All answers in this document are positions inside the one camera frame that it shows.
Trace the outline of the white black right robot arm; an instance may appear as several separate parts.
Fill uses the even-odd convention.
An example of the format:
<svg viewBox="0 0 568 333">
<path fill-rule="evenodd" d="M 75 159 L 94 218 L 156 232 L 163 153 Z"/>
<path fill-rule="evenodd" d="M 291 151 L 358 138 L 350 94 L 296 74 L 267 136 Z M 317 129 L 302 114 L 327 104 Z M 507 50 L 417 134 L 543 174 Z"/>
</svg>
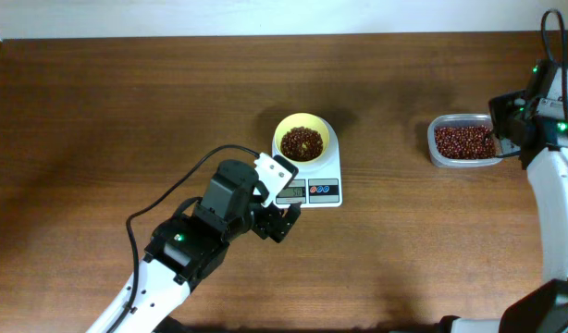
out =
<svg viewBox="0 0 568 333">
<path fill-rule="evenodd" d="M 445 316 L 438 332 L 568 332 L 568 65 L 537 62 L 527 87 L 491 99 L 489 115 L 448 115 L 428 128 L 438 167 L 483 166 L 441 154 L 440 128 L 491 127 L 503 156 L 518 156 L 537 201 L 543 251 L 542 286 L 510 305 L 498 319 Z"/>
</svg>

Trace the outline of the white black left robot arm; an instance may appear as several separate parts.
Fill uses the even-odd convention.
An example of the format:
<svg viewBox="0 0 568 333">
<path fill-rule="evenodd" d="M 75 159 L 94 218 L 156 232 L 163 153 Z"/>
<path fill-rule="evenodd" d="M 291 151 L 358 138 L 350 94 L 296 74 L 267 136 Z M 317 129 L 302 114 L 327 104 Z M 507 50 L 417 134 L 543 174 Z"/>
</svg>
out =
<svg viewBox="0 0 568 333">
<path fill-rule="evenodd" d="M 224 261 L 229 245 L 253 231 L 282 242 L 301 214 L 297 203 L 276 207 L 298 169 L 261 154 L 252 166 L 221 162 L 204 196 L 184 201 L 153 232 L 122 291 L 91 325 L 92 332 L 184 332 L 171 317 Z"/>
</svg>

